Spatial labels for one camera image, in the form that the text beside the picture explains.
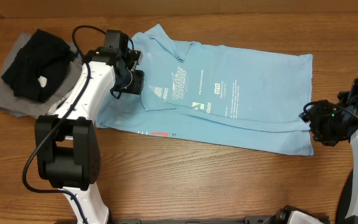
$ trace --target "white tag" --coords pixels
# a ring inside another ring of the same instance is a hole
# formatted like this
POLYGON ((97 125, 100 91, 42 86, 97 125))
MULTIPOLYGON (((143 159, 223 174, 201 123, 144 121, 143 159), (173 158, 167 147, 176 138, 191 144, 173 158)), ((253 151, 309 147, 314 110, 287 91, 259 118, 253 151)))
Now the white tag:
POLYGON ((47 81, 48 81, 47 78, 45 78, 43 76, 40 76, 38 78, 38 82, 40 82, 42 88, 45 87, 45 85, 47 85, 47 81))

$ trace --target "red mark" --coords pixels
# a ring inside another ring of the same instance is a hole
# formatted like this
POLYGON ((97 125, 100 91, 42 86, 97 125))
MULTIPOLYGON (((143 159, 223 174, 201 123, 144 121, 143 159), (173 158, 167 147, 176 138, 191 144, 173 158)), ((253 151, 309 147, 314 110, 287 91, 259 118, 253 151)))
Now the red mark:
POLYGON ((162 135, 162 137, 168 137, 169 133, 152 133, 154 135, 162 135))

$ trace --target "black fabric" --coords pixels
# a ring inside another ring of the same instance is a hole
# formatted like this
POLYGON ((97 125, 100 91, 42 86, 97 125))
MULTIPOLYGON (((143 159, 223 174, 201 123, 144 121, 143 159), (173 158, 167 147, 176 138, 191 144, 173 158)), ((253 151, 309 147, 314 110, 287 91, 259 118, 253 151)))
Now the black fabric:
POLYGON ((73 59, 74 53, 64 40, 38 29, 1 78, 14 96, 43 103, 62 84, 73 59), (40 76, 47 79, 44 87, 38 81, 40 76))

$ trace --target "gray cloth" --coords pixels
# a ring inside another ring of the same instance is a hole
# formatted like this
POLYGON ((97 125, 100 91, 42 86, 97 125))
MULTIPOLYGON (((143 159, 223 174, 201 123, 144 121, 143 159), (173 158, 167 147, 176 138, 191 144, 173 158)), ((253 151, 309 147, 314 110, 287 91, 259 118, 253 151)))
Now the gray cloth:
MULTIPOLYGON (((8 56, 5 58, 0 76, 9 68, 20 48, 29 41, 30 37, 31 34, 21 34, 19 36, 8 56)), ((68 45, 70 45, 71 50, 75 52, 74 45, 71 43, 68 45)), ((81 70, 82 63, 80 59, 76 58, 73 62, 70 62, 66 79, 63 81, 62 85, 60 85, 59 89, 45 103, 39 103, 22 97, 15 97, 13 90, 0 78, 0 109, 13 116, 27 114, 38 117, 44 115, 48 112, 49 108, 52 106, 56 107, 56 102, 67 97, 67 93, 70 92, 80 78, 81 70)))

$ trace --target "folded blue t-shirt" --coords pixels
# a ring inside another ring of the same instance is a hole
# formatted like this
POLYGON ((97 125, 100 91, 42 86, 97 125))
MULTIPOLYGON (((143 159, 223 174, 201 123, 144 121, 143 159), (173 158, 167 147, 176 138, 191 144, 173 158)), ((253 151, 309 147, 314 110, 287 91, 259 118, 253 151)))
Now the folded blue t-shirt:
POLYGON ((258 131, 309 130, 312 55, 285 55, 171 40, 160 25, 136 34, 146 111, 174 110, 258 131))
POLYGON ((108 94, 96 118, 96 126, 286 155, 313 155, 308 131, 270 133, 235 128, 172 110, 145 111, 140 96, 126 93, 119 100, 108 94))

